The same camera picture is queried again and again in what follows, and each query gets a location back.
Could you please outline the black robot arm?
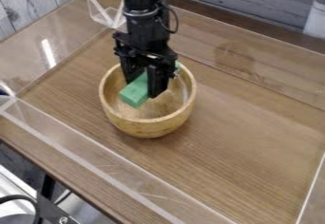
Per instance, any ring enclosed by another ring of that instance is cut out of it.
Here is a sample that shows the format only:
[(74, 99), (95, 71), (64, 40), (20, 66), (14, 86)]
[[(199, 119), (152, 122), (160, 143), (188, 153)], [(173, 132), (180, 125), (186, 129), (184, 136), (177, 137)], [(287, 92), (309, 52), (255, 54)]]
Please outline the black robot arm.
[(169, 14), (175, 11), (164, 0), (123, 2), (127, 31), (112, 34), (113, 53), (125, 82), (129, 84), (145, 72), (148, 97), (156, 98), (165, 91), (176, 71), (177, 54), (168, 46), (169, 35), (179, 27), (169, 27)]

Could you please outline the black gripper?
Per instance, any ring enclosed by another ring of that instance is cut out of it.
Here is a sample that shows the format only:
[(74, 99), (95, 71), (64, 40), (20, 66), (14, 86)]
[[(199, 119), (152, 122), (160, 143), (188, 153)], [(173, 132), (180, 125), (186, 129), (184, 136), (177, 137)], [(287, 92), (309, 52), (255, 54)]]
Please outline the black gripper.
[(120, 67), (129, 84), (147, 67), (148, 97), (156, 98), (167, 89), (173, 78), (177, 55), (168, 46), (169, 35), (177, 29), (169, 29), (167, 10), (127, 10), (127, 31), (116, 31), (113, 53), (119, 57)]

